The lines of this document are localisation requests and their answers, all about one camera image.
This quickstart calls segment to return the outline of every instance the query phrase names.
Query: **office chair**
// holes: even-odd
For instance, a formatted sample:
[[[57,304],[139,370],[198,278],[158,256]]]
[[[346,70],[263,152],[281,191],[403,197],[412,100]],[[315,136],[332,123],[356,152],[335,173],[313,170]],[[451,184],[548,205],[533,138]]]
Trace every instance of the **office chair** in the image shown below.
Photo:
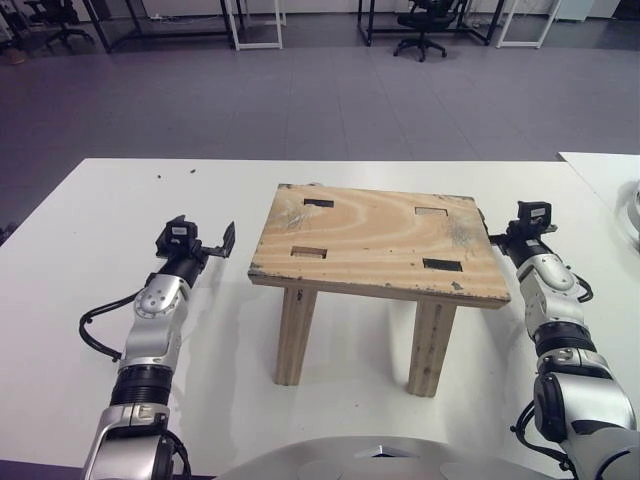
[[[435,42],[429,40],[425,34],[444,32],[451,22],[453,22],[460,13],[461,0],[413,0],[413,6],[409,13],[401,13],[398,15],[398,23],[404,27],[412,28],[420,33],[419,38],[405,38],[393,51],[393,56],[409,47],[418,47],[420,49],[420,62],[424,62],[427,54],[427,48],[433,47],[442,52],[442,57],[447,56],[447,50]],[[424,12],[416,12],[416,9],[425,10]]]
[[[73,8],[72,0],[27,0],[24,3],[29,5],[35,12],[34,15],[29,17],[32,21],[48,24],[55,23],[60,26],[60,30],[45,40],[48,48],[51,48],[51,42],[54,40],[60,40],[64,46],[71,48],[68,39],[72,35],[80,35],[85,40],[95,43],[93,37],[84,30],[67,27],[67,24],[77,25],[80,23],[78,12]]]

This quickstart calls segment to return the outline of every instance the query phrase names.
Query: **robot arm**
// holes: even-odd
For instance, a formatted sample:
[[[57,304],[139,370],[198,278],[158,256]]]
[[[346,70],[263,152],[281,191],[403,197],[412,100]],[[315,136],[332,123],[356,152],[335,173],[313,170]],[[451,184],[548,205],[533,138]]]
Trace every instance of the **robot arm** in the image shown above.
[[[209,256],[229,256],[235,227],[232,223],[227,228],[222,247],[203,247],[197,235],[197,226],[186,222],[184,215],[167,223],[156,241],[156,255],[167,262],[135,296],[134,323],[122,355],[93,339],[84,325],[91,323],[93,315],[123,303],[92,310],[80,322],[80,335],[89,346],[120,360],[111,402],[100,417],[83,480],[170,479],[176,453],[182,458],[184,476],[190,478],[186,448],[167,428],[171,381],[191,288]]]
[[[527,332],[538,355],[534,401],[513,430],[580,480],[637,479],[640,433],[631,403],[585,325],[581,303],[593,297],[589,285],[540,239],[550,231],[550,204],[519,202],[518,220],[506,234],[490,237],[518,269]],[[532,417],[566,455],[524,440]]]

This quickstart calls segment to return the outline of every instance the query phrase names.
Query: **wood grain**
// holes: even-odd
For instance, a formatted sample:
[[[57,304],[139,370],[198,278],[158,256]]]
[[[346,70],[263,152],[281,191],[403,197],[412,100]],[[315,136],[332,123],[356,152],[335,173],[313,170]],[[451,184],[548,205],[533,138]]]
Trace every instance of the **wood grain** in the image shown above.
[[[425,258],[462,271],[425,268]],[[487,308],[510,299],[474,200],[446,195],[280,185],[249,277]]]
[[[418,302],[407,385],[412,395],[433,397],[436,394],[455,314],[455,305]]]
[[[280,320],[276,383],[298,385],[318,291],[285,288]]]

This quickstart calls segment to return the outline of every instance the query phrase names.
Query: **rectangular hole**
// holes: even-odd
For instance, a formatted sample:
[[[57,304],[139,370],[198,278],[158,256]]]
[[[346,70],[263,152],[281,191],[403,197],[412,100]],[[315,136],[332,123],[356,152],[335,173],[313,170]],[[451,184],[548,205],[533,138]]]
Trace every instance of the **rectangular hole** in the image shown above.
[[[327,258],[326,248],[291,247],[292,257]]]
[[[318,200],[317,198],[305,198],[303,205],[315,205],[316,207],[333,208],[333,200]]]
[[[416,207],[416,215],[441,215],[448,217],[449,212],[446,208]]]
[[[438,260],[436,258],[423,258],[422,264],[424,268],[433,268],[434,270],[448,270],[450,272],[461,272],[462,264],[455,260]]]

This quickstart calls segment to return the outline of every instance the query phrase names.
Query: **white table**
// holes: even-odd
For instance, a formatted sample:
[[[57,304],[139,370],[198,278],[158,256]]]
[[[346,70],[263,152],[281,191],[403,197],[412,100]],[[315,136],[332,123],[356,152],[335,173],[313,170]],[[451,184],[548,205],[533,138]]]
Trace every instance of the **white table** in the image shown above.
[[[640,250],[638,231],[629,219],[628,204],[640,181],[640,155],[560,152],[616,218],[618,231]]]
[[[195,474],[293,442],[367,434],[449,442],[558,474],[508,431],[531,399],[536,358],[501,256],[513,301],[459,310],[435,398],[404,391],[413,304],[340,295],[318,298],[300,386],[273,383],[282,294],[246,272],[281,182],[471,195],[491,232],[515,217],[517,200],[553,203],[560,230],[547,242],[591,282],[593,338],[640,411],[640,256],[612,229],[585,226],[585,209],[604,226],[613,217],[566,163],[90,159],[0,248],[2,458],[84,462],[116,366],[82,343],[78,319],[140,288],[161,265],[164,223],[186,213],[207,245],[237,226],[231,258],[211,261],[194,290],[170,400]],[[131,321],[122,309],[92,332],[120,348]]]

